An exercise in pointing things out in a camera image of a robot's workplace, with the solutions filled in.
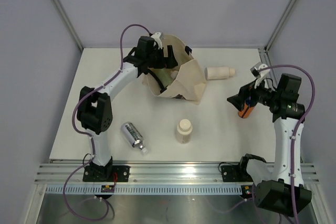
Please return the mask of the green bottle white cap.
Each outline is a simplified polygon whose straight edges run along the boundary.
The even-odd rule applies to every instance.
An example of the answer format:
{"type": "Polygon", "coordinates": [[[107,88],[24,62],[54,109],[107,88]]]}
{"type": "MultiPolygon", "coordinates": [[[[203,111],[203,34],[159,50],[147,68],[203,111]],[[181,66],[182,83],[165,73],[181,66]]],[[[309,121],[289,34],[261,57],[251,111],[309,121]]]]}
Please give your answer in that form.
{"type": "Polygon", "coordinates": [[[159,84],[161,89],[167,88],[176,79],[178,71],[175,69],[150,69],[150,74],[159,84]]]}

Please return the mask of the orange navy spray bottle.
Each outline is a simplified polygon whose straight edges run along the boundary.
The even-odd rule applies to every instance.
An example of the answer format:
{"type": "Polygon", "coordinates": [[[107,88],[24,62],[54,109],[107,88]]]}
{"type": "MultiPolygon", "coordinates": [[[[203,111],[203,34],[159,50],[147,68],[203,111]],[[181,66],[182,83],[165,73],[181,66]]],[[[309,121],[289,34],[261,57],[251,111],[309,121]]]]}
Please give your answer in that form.
{"type": "Polygon", "coordinates": [[[245,100],[244,108],[242,111],[238,112],[238,116],[242,119],[246,119],[249,117],[253,109],[255,108],[254,105],[251,105],[251,99],[248,98],[245,100]]]}

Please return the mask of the floral canvas tote bag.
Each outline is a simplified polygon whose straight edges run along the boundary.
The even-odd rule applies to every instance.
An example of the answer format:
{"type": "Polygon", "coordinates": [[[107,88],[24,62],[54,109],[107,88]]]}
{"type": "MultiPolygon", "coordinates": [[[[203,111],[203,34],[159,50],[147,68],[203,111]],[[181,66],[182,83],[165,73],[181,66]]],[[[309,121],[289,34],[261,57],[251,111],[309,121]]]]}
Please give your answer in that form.
{"type": "Polygon", "coordinates": [[[163,35],[163,53],[167,57],[167,45],[173,46],[178,71],[176,79],[167,88],[161,89],[152,75],[142,78],[142,83],[149,87],[152,94],[159,98],[180,99],[199,104],[204,94],[207,81],[203,68],[192,56],[192,49],[174,35],[163,35]]]}

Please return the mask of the white lotion bottle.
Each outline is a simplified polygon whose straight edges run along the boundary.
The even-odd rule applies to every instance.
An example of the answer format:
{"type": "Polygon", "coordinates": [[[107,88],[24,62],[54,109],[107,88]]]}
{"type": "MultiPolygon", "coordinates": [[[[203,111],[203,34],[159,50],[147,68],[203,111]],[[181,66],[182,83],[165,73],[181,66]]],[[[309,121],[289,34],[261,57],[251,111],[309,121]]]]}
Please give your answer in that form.
{"type": "Polygon", "coordinates": [[[207,67],[205,77],[207,80],[228,79],[235,76],[236,70],[227,66],[207,67]]]}

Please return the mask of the cream bottle white cap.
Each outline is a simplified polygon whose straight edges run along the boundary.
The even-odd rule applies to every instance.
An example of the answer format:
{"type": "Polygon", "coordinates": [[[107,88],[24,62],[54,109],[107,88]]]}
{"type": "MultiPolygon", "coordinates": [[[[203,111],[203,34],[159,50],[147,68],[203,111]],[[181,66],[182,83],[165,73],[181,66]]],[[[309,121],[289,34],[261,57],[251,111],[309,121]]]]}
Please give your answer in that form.
{"type": "Polygon", "coordinates": [[[181,144],[186,144],[191,140],[193,126],[188,119],[179,121],[176,127],[176,139],[181,144]]]}

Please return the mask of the silver metallic bottle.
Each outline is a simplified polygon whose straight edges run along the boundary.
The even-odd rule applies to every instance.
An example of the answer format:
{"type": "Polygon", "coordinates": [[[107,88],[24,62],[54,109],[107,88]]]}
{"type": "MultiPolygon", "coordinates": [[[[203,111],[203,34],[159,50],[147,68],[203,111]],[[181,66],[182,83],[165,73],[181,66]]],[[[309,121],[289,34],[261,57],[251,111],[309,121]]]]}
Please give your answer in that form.
{"type": "Polygon", "coordinates": [[[139,150],[143,155],[148,152],[144,145],[144,138],[138,129],[131,122],[126,122],[121,126],[121,132],[132,148],[139,150]]]}

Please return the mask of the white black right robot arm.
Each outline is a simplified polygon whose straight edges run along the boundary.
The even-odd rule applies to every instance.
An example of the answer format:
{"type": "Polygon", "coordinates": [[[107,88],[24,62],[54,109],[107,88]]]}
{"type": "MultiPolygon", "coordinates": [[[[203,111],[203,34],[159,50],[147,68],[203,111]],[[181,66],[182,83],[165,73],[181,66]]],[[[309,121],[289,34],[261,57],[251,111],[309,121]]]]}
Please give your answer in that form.
{"type": "Polygon", "coordinates": [[[251,180],[255,185],[257,207],[294,217],[312,198],[305,189],[300,163],[300,138],[304,127],[304,105],[297,102],[301,78],[282,74],[275,90],[265,87],[265,81],[253,81],[242,86],[236,95],[227,98],[240,113],[247,115],[257,104],[269,107],[275,129],[275,162],[269,171],[266,160],[245,154],[231,171],[221,169],[224,181],[231,176],[251,180]]]}

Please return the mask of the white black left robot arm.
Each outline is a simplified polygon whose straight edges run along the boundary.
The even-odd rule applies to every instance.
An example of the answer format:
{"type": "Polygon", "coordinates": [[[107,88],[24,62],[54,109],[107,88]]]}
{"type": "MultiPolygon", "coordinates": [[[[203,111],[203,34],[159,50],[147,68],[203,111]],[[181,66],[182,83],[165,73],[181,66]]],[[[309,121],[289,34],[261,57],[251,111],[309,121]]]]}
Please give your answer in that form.
{"type": "Polygon", "coordinates": [[[122,182],[128,181],[124,175],[127,166],[114,166],[107,138],[107,130],[113,120],[112,101],[130,82],[142,74],[150,74],[159,85],[159,92],[166,85],[153,72],[153,69],[173,69],[177,66],[171,45],[164,56],[163,35],[161,32],[142,36],[136,47],[122,59],[121,67],[107,80],[95,88],[83,87],[79,102],[75,107],[73,120],[78,120],[84,128],[83,134],[91,142],[91,158],[84,165],[84,182],[122,182]]]}

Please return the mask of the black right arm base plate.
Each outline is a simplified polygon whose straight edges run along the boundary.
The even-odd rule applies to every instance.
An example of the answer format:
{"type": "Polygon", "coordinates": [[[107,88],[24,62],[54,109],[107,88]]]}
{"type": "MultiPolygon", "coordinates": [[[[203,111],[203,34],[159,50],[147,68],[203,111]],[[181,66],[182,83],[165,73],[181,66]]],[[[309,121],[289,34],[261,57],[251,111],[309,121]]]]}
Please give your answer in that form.
{"type": "Polygon", "coordinates": [[[242,182],[238,165],[222,165],[220,168],[223,182],[242,182]]]}

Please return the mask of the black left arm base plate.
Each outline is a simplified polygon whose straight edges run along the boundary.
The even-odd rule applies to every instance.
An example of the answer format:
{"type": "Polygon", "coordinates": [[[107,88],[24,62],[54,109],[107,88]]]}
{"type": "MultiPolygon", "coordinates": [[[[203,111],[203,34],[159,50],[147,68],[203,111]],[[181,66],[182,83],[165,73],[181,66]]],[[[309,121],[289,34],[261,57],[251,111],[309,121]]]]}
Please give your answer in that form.
{"type": "Polygon", "coordinates": [[[130,167],[127,165],[85,167],[83,182],[128,182],[130,167]]]}

